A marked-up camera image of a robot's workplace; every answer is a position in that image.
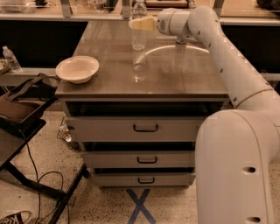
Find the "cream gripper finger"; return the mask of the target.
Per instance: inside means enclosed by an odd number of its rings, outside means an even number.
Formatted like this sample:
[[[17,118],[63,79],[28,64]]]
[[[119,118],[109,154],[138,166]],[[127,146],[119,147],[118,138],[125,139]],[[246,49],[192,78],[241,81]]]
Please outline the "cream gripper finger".
[[[151,16],[134,18],[129,21],[129,28],[139,31],[154,31],[156,29],[156,19]]]

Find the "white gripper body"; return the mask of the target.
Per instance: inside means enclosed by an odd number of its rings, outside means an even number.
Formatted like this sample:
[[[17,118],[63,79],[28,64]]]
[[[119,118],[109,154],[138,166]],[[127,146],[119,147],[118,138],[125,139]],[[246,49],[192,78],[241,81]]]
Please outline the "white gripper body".
[[[190,14],[190,10],[163,9],[157,14],[157,29],[164,35],[186,37],[190,33],[187,24]]]

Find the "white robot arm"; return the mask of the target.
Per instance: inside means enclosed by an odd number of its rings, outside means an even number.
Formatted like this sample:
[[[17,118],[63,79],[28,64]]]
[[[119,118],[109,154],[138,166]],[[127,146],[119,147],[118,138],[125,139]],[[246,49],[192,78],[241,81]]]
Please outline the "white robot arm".
[[[231,109],[210,115],[195,148],[199,224],[275,224],[269,166],[280,159],[280,95],[221,29],[215,10],[164,9],[133,30],[194,38],[209,51]]]

